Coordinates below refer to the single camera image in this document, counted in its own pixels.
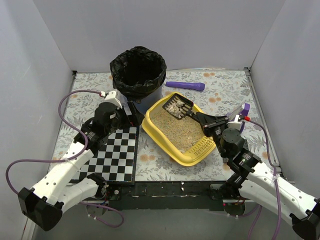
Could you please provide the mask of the blue trash bin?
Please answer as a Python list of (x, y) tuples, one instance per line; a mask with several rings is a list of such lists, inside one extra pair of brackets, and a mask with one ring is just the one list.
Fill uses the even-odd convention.
[(153, 104), (162, 98), (162, 86), (163, 84), (157, 81), (113, 83), (113, 87), (121, 93), (124, 103), (128, 105), (129, 102), (132, 102), (142, 114), (145, 114)]

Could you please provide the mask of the black litter scoop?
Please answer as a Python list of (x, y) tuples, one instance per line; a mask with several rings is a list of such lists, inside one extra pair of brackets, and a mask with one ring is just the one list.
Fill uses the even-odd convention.
[(174, 93), (162, 106), (162, 108), (177, 120), (189, 117), (199, 123), (196, 113), (193, 111), (194, 103), (186, 97)]

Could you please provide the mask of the yellow litter box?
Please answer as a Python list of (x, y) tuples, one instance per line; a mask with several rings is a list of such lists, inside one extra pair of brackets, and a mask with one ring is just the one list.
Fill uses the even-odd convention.
[(172, 92), (158, 100), (147, 110), (141, 126), (151, 139), (173, 160), (182, 166), (191, 167), (204, 160), (204, 158), (216, 148), (216, 145), (211, 137), (203, 136), (193, 146), (187, 149), (186, 152), (182, 153), (154, 124), (152, 117), (158, 113), (169, 100), (176, 98), (183, 99), (184, 96), (179, 92)]

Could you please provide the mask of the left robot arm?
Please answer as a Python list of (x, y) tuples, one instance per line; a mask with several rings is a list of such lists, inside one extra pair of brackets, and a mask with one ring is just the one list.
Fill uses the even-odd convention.
[(17, 194), (22, 213), (44, 231), (54, 228), (64, 212), (88, 198), (103, 199), (107, 194), (106, 180), (92, 173), (79, 183), (68, 187), (79, 172), (104, 146), (117, 130), (138, 127), (144, 115), (132, 102), (131, 114), (111, 102), (99, 104), (94, 116), (85, 121), (65, 155), (30, 189), (22, 188)]

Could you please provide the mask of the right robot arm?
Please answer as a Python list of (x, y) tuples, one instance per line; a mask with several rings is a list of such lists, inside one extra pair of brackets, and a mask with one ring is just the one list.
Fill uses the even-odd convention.
[(276, 213), (304, 240), (320, 238), (320, 200), (286, 181), (249, 150), (240, 133), (242, 122), (251, 121), (248, 116), (237, 115), (229, 121), (227, 116), (197, 112), (196, 117), (204, 135), (213, 139), (234, 172), (221, 187), (224, 193), (250, 199)]

